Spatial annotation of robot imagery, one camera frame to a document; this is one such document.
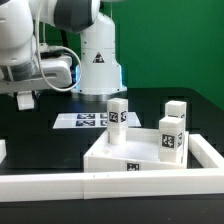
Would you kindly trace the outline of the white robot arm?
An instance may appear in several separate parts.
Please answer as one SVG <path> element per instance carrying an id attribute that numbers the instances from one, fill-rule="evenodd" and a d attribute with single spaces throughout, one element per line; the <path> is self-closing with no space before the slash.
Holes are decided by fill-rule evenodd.
<path id="1" fill-rule="evenodd" d="M 48 56 L 39 43 L 43 22 L 81 37 L 81 61 L 75 92 L 105 98 L 124 92 L 115 56 L 115 24 L 100 12 L 102 2 L 116 0 L 0 0 L 0 94 L 38 91 L 71 83 L 71 59 Z"/>

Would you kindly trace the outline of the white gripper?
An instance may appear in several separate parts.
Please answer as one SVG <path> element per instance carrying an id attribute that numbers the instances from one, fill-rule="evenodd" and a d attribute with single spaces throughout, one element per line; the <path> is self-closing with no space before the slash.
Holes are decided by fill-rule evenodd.
<path id="1" fill-rule="evenodd" d="M 55 87 L 67 87 L 72 84 L 72 59 L 58 53 L 46 56 L 41 66 L 47 80 Z M 44 81 L 37 57 L 18 66 L 0 66 L 0 94 L 50 89 Z"/>

